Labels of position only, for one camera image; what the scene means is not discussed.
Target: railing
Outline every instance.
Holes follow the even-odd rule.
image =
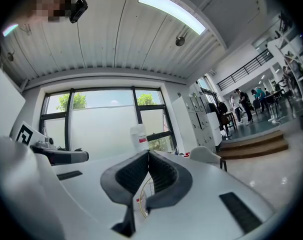
[[[227,87],[231,86],[232,84],[236,83],[240,79],[244,78],[245,76],[249,75],[251,72],[259,68],[264,63],[268,62],[273,57],[274,56],[268,51],[268,49],[266,49],[257,57],[248,62],[246,65],[238,69],[236,72],[232,73],[230,76],[220,81],[217,85],[222,91]]]

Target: yellow cable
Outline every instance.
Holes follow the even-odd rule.
[[[146,183],[145,183],[144,186],[142,187],[142,190],[141,190],[140,196],[139,196],[139,208],[140,208],[140,212],[141,212],[141,214],[142,214],[145,218],[147,218],[147,216],[146,216],[145,212],[143,212],[142,204],[141,204],[142,193],[143,193],[143,191],[144,191],[144,188],[145,188],[147,182],[149,182],[151,179],[152,179],[152,177],[150,177],[149,180],[146,181]]]

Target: person in teal shirt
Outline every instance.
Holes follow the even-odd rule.
[[[256,87],[255,90],[254,89],[251,90],[251,94],[253,94],[256,99],[259,99],[261,105],[261,112],[264,112],[264,104],[267,107],[265,92],[259,87]]]

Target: white bottle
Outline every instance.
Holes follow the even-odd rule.
[[[149,150],[149,145],[146,137],[145,125],[140,123],[132,128],[130,128],[130,136],[132,144],[137,153],[143,150]]]

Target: red object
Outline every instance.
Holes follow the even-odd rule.
[[[140,138],[139,139],[139,143],[146,142],[146,141],[147,141],[147,138]]]

